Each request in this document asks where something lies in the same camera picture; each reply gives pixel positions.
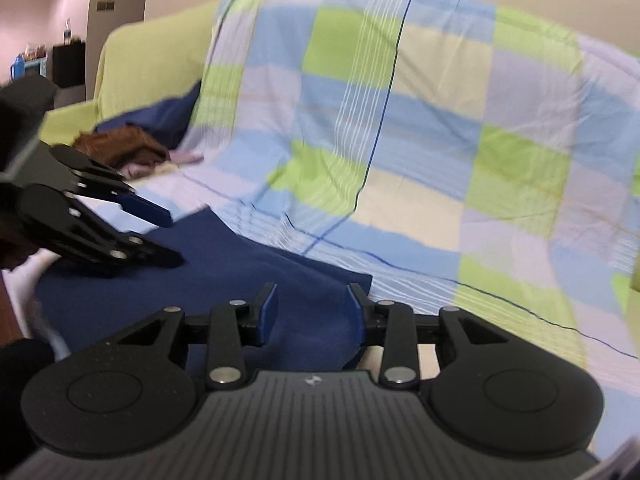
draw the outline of blue container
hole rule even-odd
[[[11,81],[15,81],[22,76],[24,76],[24,60],[21,56],[18,56],[15,58],[14,64],[11,65]]]

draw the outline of bottle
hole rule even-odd
[[[68,18],[66,20],[66,25],[65,25],[65,40],[63,42],[65,45],[68,45],[71,43],[71,18]]]
[[[11,65],[11,81],[24,76],[24,59],[22,54],[15,58],[15,63]]]

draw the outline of plaid blanket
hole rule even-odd
[[[595,450],[638,431],[627,297],[640,65],[472,0],[225,0],[182,148],[150,180],[182,216],[456,304],[596,377]],[[144,228],[113,210],[121,228]]]

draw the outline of green square pattern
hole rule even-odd
[[[458,281],[487,290],[513,303],[527,305],[529,310],[551,323],[577,327],[571,302],[560,290],[515,280],[464,254],[458,267]],[[492,298],[468,286],[458,286],[453,304],[581,368],[586,366],[584,346],[577,332],[546,323],[506,301]]]
[[[302,72],[387,88],[401,22],[356,10],[318,10]]]
[[[636,167],[634,169],[634,183],[633,183],[634,195],[640,195],[640,156],[636,158]]]
[[[245,12],[247,10],[257,10],[260,7],[262,0],[233,0],[229,5],[228,14],[235,14],[236,12]]]
[[[485,125],[465,203],[550,238],[570,163],[568,155]]]
[[[288,190],[300,202],[333,216],[353,211],[366,166],[300,140],[291,141],[291,151],[291,160],[267,177],[272,189]]]
[[[494,46],[555,65],[574,75],[582,73],[577,36],[567,28],[510,7],[498,7]]]
[[[241,82],[242,65],[208,66],[193,113],[193,124],[233,127]]]
[[[615,272],[611,278],[611,288],[618,300],[618,306],[620,312],[624,314],[629,301],[629,291],[631,290],[631,276],[628,274],[622,274],[621,272]]]
[[[628,294],[625,310],[626,327],[636,345],[636,354],[640,354],[640,292],[632,289]]]

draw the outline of sofa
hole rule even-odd
[[[94,98],[49,112],[40,138],[72,144],[105,120],[187,93],[202,78],[217,5],[212,1],[112,32],[100,55]]]

